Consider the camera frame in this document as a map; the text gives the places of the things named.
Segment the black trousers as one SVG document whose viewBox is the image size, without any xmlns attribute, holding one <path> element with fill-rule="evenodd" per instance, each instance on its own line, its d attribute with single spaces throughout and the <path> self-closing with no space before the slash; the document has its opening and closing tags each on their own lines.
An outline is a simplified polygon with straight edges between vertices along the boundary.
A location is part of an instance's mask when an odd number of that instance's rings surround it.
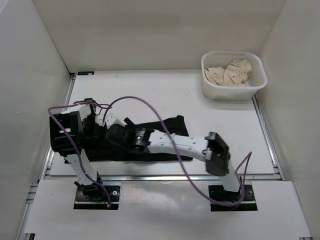
<svg viewBox="0 0 320 240">
<path fill-rule="evenodd" d="M 135 131 L 133 147 L 125 150 L 108 147 L 106 126 L 98 125 L 97 138 L 85 138 L 85 154 L 90 162 L 138 162 L 143 164 L 176 162 L 177 156 L 160 121 L 134 124 L 124 119 L 124 127 Z"/>
</svg>

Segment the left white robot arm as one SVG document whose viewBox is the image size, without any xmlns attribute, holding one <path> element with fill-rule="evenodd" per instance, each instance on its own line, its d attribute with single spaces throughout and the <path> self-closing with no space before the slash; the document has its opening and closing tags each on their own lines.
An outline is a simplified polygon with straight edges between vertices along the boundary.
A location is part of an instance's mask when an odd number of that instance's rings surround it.
<svg viewBox="0 0 320 240">
<path fill-rule="evenodd" d="M 66 106 L 52 106 L 49 114 L 50 145 L 72 167 L 78 180 L 75 185 L 87 197 L 100 200 L 107 197 L 102 179 L 92 167 L 86 153 L 83 121 L 93 131 L 96 124 L 96 108 L 102 108 L 92 98 L 86 98 Z"/>
</svg>

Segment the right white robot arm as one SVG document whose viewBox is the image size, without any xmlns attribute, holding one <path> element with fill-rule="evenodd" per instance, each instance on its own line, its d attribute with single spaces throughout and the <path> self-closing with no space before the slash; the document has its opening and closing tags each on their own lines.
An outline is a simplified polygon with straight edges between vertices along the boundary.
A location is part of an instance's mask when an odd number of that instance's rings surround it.
<svg viewBox="0 0 320 240">
<path fill-rule="evenodd" d="M 154 165 L 195 159 L 204 163 L 208 174 L 219 178 L 227 198 L 236 200 L 243 193 L 230 163 L 229 146 L 215 132 L 205 137 L 190 137 L 167 130 L 113 124 L 102 139 L 111 161 Z"/>
</svg>

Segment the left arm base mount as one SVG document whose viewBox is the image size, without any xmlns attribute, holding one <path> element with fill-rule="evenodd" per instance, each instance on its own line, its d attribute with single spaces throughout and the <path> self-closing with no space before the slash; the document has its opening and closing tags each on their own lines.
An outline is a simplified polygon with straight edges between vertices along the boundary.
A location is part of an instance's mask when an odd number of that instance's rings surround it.
<svg viewBox="0 0 320 240">
<path fill-rule="evenodd" d="M 111 182 L 103 182 L 98 177 L 98 183 L 104 184 L 104 187 L 91 183 L 90 185 L 80 185 L 77 181 L 74 184 L 77 186 L 73 208 L 75 210 L 118 210 L 121 184 Z"/>
</svg>

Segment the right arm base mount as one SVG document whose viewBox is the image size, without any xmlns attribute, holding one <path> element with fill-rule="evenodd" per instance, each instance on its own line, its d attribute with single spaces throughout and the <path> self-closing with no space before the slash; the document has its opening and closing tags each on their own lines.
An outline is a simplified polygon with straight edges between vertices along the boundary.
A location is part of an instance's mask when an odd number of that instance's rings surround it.
<svg viewBox="0 0 320 240">
<path fill-rule="evenodd" d="M 222 185 L 209 185 L 208 194 L 209 197 L 223 203 L 235 203 L 240 200 L 242 196 L 243 178 L 240 177 L 241 184 L 238 192 L 231 192 L 224 190 Z M 258 211 L 256 203 L 255 193 L 251 183 L 244 185 L 244 198 L 239 205 L 235 206 L 222 206 L 216 203 L 210 203 L 211 212 L 252 212 Z"/>
</svg>

